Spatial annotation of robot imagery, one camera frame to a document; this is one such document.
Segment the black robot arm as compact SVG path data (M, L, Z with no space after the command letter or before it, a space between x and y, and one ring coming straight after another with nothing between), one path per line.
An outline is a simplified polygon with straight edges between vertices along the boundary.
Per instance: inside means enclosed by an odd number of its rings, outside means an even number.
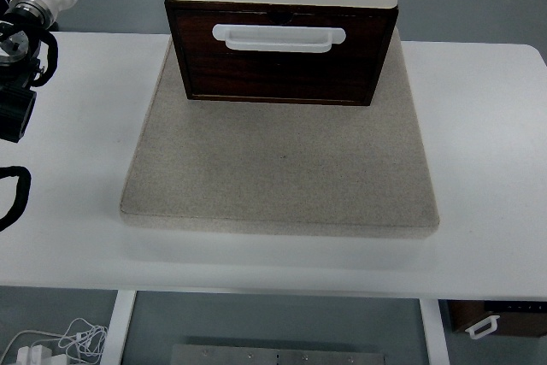
M36 87L53 77L58 45L50 32L58 15L77 0L9 0L1 15L1 139L24 136Z

